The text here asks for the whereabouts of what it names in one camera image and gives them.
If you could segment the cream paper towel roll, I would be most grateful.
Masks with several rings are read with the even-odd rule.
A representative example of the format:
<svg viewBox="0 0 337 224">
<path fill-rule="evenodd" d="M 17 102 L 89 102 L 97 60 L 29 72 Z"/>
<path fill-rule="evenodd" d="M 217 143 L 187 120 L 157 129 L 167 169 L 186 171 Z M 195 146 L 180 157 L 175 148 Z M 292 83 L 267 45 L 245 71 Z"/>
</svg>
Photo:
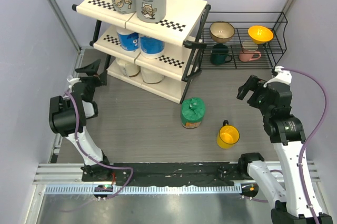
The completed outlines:
<svg viewBox="0 0 337 224">
<path fill-rule="evenodd" d="M 122 72 L 122 74 L 126 77 L 135 77 L 140 72 L 140 66 L 137 66 L 136 64 L 130 63 L 128 61 L 125 61 L 123 59 L 117 58 L 116 63 Z"/>
<path fill-rule="evenodd" d="M 164 75 L 159 74 L 153 70 L 147 69 L 145 67 L 140 67 L 143 82 L 147 84 L 157 84 L 164 79 Z"/>
</svg>

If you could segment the green paper towel roll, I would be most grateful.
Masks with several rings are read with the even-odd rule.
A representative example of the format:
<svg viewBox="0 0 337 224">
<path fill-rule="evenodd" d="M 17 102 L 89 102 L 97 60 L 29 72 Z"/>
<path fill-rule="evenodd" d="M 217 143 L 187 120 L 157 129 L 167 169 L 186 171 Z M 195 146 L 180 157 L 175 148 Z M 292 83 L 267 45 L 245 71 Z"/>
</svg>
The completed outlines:
<svg viewBox="0 0 337 224">
<path fill-rule="evenodd" d="M 206 105 L 203 99 L 192 97 L 182 102 L 181 122 L 183 127 L 194 129 L 200 126 L 206 113 Z"/>
</svg>

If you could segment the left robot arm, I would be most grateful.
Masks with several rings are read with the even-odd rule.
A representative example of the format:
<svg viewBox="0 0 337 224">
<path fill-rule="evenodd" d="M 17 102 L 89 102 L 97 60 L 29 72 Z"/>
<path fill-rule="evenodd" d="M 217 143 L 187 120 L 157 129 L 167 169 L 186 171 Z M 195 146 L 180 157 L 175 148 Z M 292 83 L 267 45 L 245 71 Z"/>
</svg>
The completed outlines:
<svg viewBox="0 0 337 224">
<path fill-rule="evenodd" d="M 82 77 L 67 77 L 65 96 L 55 96 L 49 101 L 49 126 L 52 132 L 69 140 L 83 158 L 83 180 L 107 181 L 112 168 L 103 151 L 96 146 L 86 129 L 87 120 L 98 116 L 98 105 L 93 100 L 97 87 L 107 85 L 107 72 L 98 74 L 101 61 L 77 68 Z"/>
</svg>

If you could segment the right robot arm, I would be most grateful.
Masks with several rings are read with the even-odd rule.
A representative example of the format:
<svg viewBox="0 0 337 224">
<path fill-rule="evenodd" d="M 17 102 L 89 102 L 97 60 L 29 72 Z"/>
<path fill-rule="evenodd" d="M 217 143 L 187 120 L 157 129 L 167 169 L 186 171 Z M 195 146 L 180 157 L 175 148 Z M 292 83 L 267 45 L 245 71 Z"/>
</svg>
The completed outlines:
<svg viewBox="0 0 337 224">
<path fill-rule="evenodd" d="M 250 76 L 239 87 L 242 100 L 249 91 L 247 103 L 263 116 L 264 130 L 280 161 L 284 185 L 268 170 L 259 153 L 242 154 L 238 173 L 253 178 L 271 207 L 273 223 L 333 223 L 323 212 L 315 195 L 304 151 L 306 136 L 301 121 L 291 114 L 291 74 L 279 74 L 269 81 Z"/>
</svg>

